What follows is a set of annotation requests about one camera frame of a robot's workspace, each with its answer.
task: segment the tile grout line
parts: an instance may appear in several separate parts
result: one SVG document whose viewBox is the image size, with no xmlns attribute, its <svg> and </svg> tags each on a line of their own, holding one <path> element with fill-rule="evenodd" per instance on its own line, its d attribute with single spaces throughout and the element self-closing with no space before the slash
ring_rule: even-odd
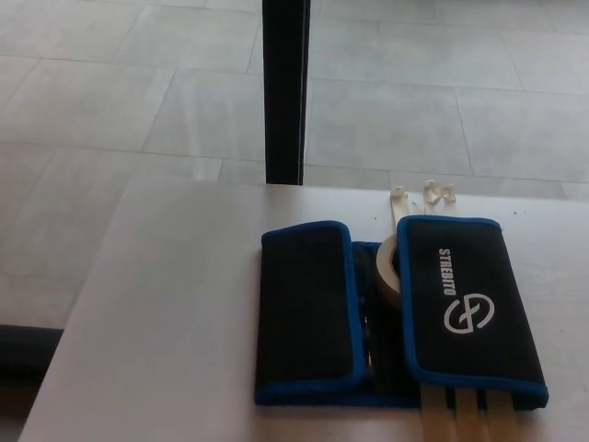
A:
<svg viewBox="0 0 589 442">
<path fill-rule="evenodd" d="M 113 149 L 113 148 L 102 148 L 102 147 L 95 147 L 95 146 L 87 146 L 87 145 L 47 145 L 43 143 L 35 143 L 30 141 L 0 141 L 0 145 L 10 145 L 10 144 L 23 144 L 23 145 L 34 145 L 40 147 L 51 147 L 55 150 L 57 149 L 66 149 L 66 150 L 90 150 L 90 151 L 98 151 L 98 152 L 118 152 L 123 154 L 131 154 L 131 155 L 154 155 L 158 157 L 178 157 L 178 158 L 192 158 L 192 159 L 220 159 L 223 161 L 243 161 L 249 163 L 263 163 L 263 159 L 243 159 L 238 157 L 207 157 L 207 156 L 192 156 L 192 155 L 182 155 L 182 154 L 170 154 L 168 152 L 151 152 L 151 151 L 144 151 L 144 150 L 123 150 L 123 149 Z M 317 163 L 306 163 L 306 166 L 317 166 L 321 168 L 329 168 L 329 169 L 356 169 L 356 170 L 369 170 L 373 172 L 385 172 L 385 173 L 409 173 L 409 174 L 421 174 L 421 175 L 441 175 L 444 177 L 460 177 L 460 178 L 485 178 L 485 179 L 492 179 L 492 180 L 515 180 L 515 181 L 539 181 L 539 182 L 548 182 L 548 183 L 567 183 L 567 184 L 587 184 L 589 185 L 589 181 L 567 181 L 567 180 L 549 180 L 549 179 L 540 179 L 540 178 L 521 178 L 521 177 L 503 177 L 500 175 L 479 175 L 479 174 L 459 174 L 459 173 L 447 173 L 447 172 L 430 172 L 430 171 L 422 171 L 422 170 L 401 170 L 401 169 L 374 169 L 374 168 L 357 168 L 354 166 L 333 166 L 333 165 L 326 165 L 326 164 L 317 164 Z"/>
<path fill-rule="evenodd" d="M 12 94 L 10 94 L 10 96 L 6 99 L 6 101 L 2 104 L 2 106 L 0 106 L 0 115 L 2 115 L 5 107 L 8 106 L 8 103 L 17 94 L 17 92 L 19 92 L 19 90 L 22 88 L 22 86 L 25 84 L 25 82 L 29 79 L 29 77 L 31 76 L 33 71 L 35 69 L 37 69 L 37 66 L 40 64 L 40 62 L 42 60 L 43 60 L 42 58 L 37 59 L 37 62 L 33 66 L 30 67 L 29 71 L 27 72 L 27 74 L 25 76 L 23 76 L 22 80 L 20 81 L 20 83 L 18 83 L 18 86 L 15 87 L 15 90 L 12 92 Z"/>
<path fill-rule="evenodd" d="M 145 8 L 146 8 L 146 5 L 143 5 L 141 7 L 141 11 L 139 12 L 139 14 L 137 14 L 137 17 L 135 17 L 135 20 L 133 21 L 132 25 L 127 29 L 127 32 L 125 32 L 124 37 L 121 39 L 121 43 L 119 43 L 119 45 L 117 46 L 117 49 L 112 52 L 112 56 L 110 57 L 111 63 L 114 64 L 114 61 L 117 59 L 117 56 L 119 55 L 119 52 L 121 51 L 122 45 L 127 41 L 129 34 L 131 33 L 131 31 L 133 30 L 133 28 L 135 27 L 135 25 L 139 21 L 139 18 L 144 14 Z"/>
<path fill-rule="evenodd" d="M 251 51 L 249 51 L 248 66 L 246 67 L 246 74 L 249 73 L 249 69 L 251 68 L 251 59 L 253 57 L 254 51 L 256 50 L 256 41 L 258 41 L 258 34 L 261 32 L 261 24 L 262 24 L 262 20 L 260 19 L 260 23 L 258 23 L 258 28 L 256 29 L 256 34 L 254 35 L 254 41 L 251 44 Z M 262 71 L 262 73 L 264 72 L 263 56 L 262 56 L 261 71 Z"/>
<path fill-rule="evenodd" d="M 162 100 L 159 103 L 159 107 L 157 108 L 156 115 L 154 115 L 154 119 L 151 121 L 151 124 L 149 125 L 149 130 L 146 132 L 145 139 L 141 143 L 141 148 L 139 149 L 138 152 L 145 152 L 144 151 L 145 144 L 147 143 L 147 140 L 149 139 L 149 135 L 151 135 L 151 132 L 154 130 L 154 125 L 156 124 L 157 117 L 159 117 L 159 112 L 164 107 L 164 103 L 166 102 L 167 94 L 169 93 L 169 90 L 172 88 L 172 83 L 174 82 L 174 78 L 176 78 L 177 72 L 178 72 L 178 68 L 174 69 L 174 72 L 172 72 L 172 77 L 169 79 L 169 83 L 167 84 L 166 92 L 164 92 Z"/>
<path fill-rule="evenodd" d="M 462 137 L 464 139 L 464 147 L 467 150 L 468 165 L 470 166 L 470 172 L 475 175 L 475 168 L 472 166 L 472 158 L 470 157 L 470 149 L 468 148 L 467 131 L 464 129 L 464 122 L 462 121 L 462 112 L 460 112 L 460 103 L 458 102 L 458 94 L 456 93 L 457 87 L 453 88 L 454 103 L 456 104 L 456 111 L 458 112 L 458 119 L 460 120 L 460 129 L 462 129 Z"/>
<path fill-rule="evenodd" d="M 84 2 L 84 3 L 101 3 L 104 5 L 137 5 L 136 3 L 129 3 L 129 2 L 121 2 L 117 0 L 74 0 L 76 2 Z M 197 9 L 201 11 L 222 11 L 222 12 L 251 12 L 251 11 L 244 11 L 243 9 L 220 9 L 216 7 L 208 7 L 208 0 L 205 0 L 203 6 L 190 6 L 190 5 L 165 5 L 161 3 L 150 3 L 146 2 L 143 3 L 143 6 L 153 6 L 153 7 L 161 7 L 161 8 L 173 8 L 173 9 Z"/>
<path fill-rule="evenodd" d="M 501 33 L 501 40 L 503 42 L 503 46 L 505 47 L 505 50 L 507 51 L 507 54 L 509 55 L 509 59 L 512 62 L 512 67 L 514 68 L 515 76 L 517 76 L 517 81 L 519 82 L 520 88 L 522 89 L 522 91 L 528 92 L 525 90 L 524 82 L 522 81 L 522 77 L 519 75 L 519 72 L 517 71 L 517 66 L 515 65 L 514 55 L 512 54 L 512 51 L 509 48 L 509 44 L 507 44 L 507 40 L 505 39 L 505 32 Z"/>
<path fill-rule="evenodd" d="M 559 187 L 560 190 L 562 191 L 562 197 L 565 200 L 571 200 L 572 198 L 569 197 L 569 194 L 567 193 L 567 191 L 564 190 L 564 186 L 562 185 L 562 181 L 559 181 Z"/>
<path fill-rule="evenodd" d="M 382 20 L 382 19 L 371 19 L 371 18 L 350 18 L 350 17 L 326 17 L 325 15 L 320 15 L 317 18 L 322 20 L 333 20 L 333 21 L 344 21 L 344 22 L 351 22 L 351 23 L 366 23 L 366 24 L 383 24 L 383 25 L 412 25 L 412 26 L 422 26 L 422 27 L 437 27 L 437 28 L 454 28 L 454 29 L 471 29 L 471 30 L 478 30 L 481 32 L 529 32 L 529 33 L 536 33 L 536 34 L 548 34 L 548 35 L 579 35 L 579 36 L 586 36 L 589 37 L 588 32 L 563 32 L 556 29 L 552 20 L 549 18 L 550 26 L 552 29 L 547 30 L 538 30 L 538 29 L 506 29 L 506 28 L 482 28 L 480 26 L 469 26 L 469 25 L 459 25 L 459 24 L 452 24 L 452 23 L 443 23 L 439 21 L 411 21 L 411 20 Z"/>
<path fill-rule="evenodd" d="M 550 14 L 550 10 L 546 6 L 546 3 L 543 2 L 542 0 L 537 0 L 537 4 L 544 11 L 544 14 L 546 15 L 547 19 L 549 20 L 550 25 L 552 26 L 552 29 L 554 30 L 554 33 L 560 33 L 556 27 L 556 23 L 554 22 L 554 20 L 552 20 L 552 14 Z"/>
<path fill-rule="evenodd" d="M 315 83 L 313 82 L 312 78 L 307 77 L 306 78 L 306 86 L 307 88 L 310 89 L 310 100 L 308 103 L 306 103 L 305 105 L 305 119 L 307 119 L 307 112 L 308 112 L 308 124 L 307 121 L 305 121 L 305 133 L 304 133 L 304 137 L 305 137 L 305 142 L 303 143 L 303 148 L 305 149 L 305 152 L 303 153 L 303 166 L 305 164 L 307 164 L 308 158 L 309 158 L 309 152 L 311 150 L 311 124 L 313 122 L 313 96 L 315 95 Z"/>
<path fill-rule="evenodd" d="M 18 217 L 20 216 L 20 213 L 22 212 L 22 208 L 25 206 L 25 203 L 29 200 L 30 196 L 32 195 L 32 193 L 34 192 L 34 190 L 37 188 L 37 184 L 39 184 L 39 180 L 41 179 L 41 177 L 45 174 L 45 171 L 47 170 L 47 168 L 49 167 L 50 163 L 53 161 L 53 159 L 55 158 L 55 154 L 57 153 L 57 149 L 59 147 L 51 147 L 51 153 L 49 154 L 49 158 L 47 158 L 47 161 L 45 162 L 45 164 L 43 165 L 39 175 L 37 176 L 37 178 L 35 178 L 35 180 L 33 181 L 32 185 L 30 186 L 29 191 L 27 192 L 27 195 L 23 198 L 22 203 L 20 204 L 20 207 L 16 210 L 14 218 L 10 220 L 10 222 L 8 223 L 8 227 L 6 228 L 6 238 L 9 237 L 9 235 L 7 235 L 7 233 L 10 233 L 12 231 L 12 229 L 15 227 Z M 2 251 L 4 249 L 4 246 L 7 244 L 7 239 L 5 240 L 4 243 L 0 243 L 0 257 L 2 256 Z M 6 272 L 6 269 L 3 269 L 2 266 L 2 262 L 0 261 L 0 273 L 1 272 Z"/>
<path fill-rule="evenodd" d="M 221 158 L 221 167 L 219 168 L 219 173 L 217 174 L 217 179 L 215 180 L 216 182 L 222 182 L 222 181 L 219 181 L 219 179 L 221 178 L 221 172 L 223 171 L 223 166 L 225 165 L 225 160 L 226 160 L 226 158 Z"/>
<path fill-rule="evenodd" d="M 176 69 L 176 70 L 183 70 L 183 71 L 194 71 L 199 73 L 208 73 L 208 74 L 222 74 L 222 75 L 229 75 L 229 76 L 257 76 L 260 77 L 262 74 L 256 74 L 252 72 L 243 72 L 243 71 L 225 71 L 225 70 L 215 70 L 215 69 L 203 69 L 199 67 L 181 67 L 181 66 L 174 66 L 174 65 L 155 65 L 155 64 L 125 64 L 125 63 L 112 63 L 112 62 L 105 62 L 105 61 L 96 61 L 96 60 L 80 60 L 80 59 L 73 59 L 73 58 L 47 58 L 47 57 L 28 57 L 28 56 L 15 56 L 15 55 L 1 55 L 0 57 L 6 58 L 15 58 L 20 60 L 39 60 L 39 62 L 65 62 L 65 63 L 79 63 L 79 64 L 103 64 L 113 67 L 136 67 L 136 68 L 143 68 L 143 69 L 153 69 L 153 70 L 164 70 L 164 69 Z M 483 87 L 483 86 L 467 86 L 467 85 L 447 85 L 447 84 L 433 84 L 433 83 L 410 83 L 410 82 L 399 82 L 399 81 L 375 81 L 375 80 L 359 80 L 359 79 L 349 79 L 349 78 L 326 78 L 321 76 L 308 76 L 309 79 L 314 81 L 336 81 L 336 82 L 348 82 L 348 83 L 358 83 L 358 84 L 366 84 L 366 85 L 382 85 L 382 86 L 402 86 L 402 87 L 431 87 L 431 88 L 464 88 L 464 89 L 476 89 L 476 90 L 488 90 L 494 92 L 505 92 L 505 93 L 526 93 L 526 94 L 538 94 L 538 95 L 559 95 L 559 96 L 566 96 L 566 97 L 581 97 L 581 98 L 589 98 L 589 92 L 559 92 L 559 91 L 546 91 L 546 90 L 534 90 L 534 89 L 518 89 L 518 88 L 500 88 L 500 87 Z"/>
</svg>

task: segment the fabric pouch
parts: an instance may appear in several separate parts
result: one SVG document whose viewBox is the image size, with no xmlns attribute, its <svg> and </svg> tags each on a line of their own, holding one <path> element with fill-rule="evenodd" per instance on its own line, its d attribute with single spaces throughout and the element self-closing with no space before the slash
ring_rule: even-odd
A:
<svg viewBox="0 0 589 442">
<path fill-rule="evenodd" d="M 401 311 L 378 294 L 380 244 L 352 242 L 342 223 L 275 230 L 261 243 L 258 405 L 413 408 L 420 406 L 419 384 L 430 382 L 449 388 L 449 406 L 456 387 L 508 390 L 518 409 L 546 406 L 493 221 L 403 218 L 395 262 Z"/>
</svg>

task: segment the gray tile floor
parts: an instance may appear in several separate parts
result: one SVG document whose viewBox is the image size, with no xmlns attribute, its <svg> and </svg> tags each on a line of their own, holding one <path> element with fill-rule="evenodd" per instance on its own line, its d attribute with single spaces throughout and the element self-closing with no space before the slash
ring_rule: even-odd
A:
<svg viewBox="0 0 589 442">
<path fill-rule="evenodd" d="M 311 14 L 307 184 L 589 199 L 589 0 Z M 0 1 L 0 322 L 65 324 L 132 175 L 263 181 L 260 22 L 260 0 Z"/>
</svg>

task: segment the roll of tape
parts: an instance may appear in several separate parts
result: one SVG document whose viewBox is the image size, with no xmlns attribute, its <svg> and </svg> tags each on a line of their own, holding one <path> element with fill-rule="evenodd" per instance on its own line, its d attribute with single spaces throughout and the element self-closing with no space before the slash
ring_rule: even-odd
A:
<svg viewBox="0 0 589 442">
<path fill-rule="evenodd" d="M 393 267 L 393 254 L 397 250 L 397 235 L 385 239 L 376 253 L 376 281 L 378 291 L 387 302 L 401 308 L 401 287 Z"/>
</svg>

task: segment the white tabletop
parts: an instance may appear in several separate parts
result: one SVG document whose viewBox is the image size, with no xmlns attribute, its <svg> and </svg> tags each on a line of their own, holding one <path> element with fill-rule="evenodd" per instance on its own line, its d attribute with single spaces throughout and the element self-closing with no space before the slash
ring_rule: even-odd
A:
<svg viewBox="0 0 589 442">
<path fill-rule="evenodd" d="M 522 440 L 589 435 L 589 205 L 459 196 L 499 221 L 549 386 Z M 260 235 L 337 219 L 391 232 L 388 192 L 135 179 L 110 224 L 22 442 L 421 440 L 416 411 L 253 405 Z"/>
</svg>

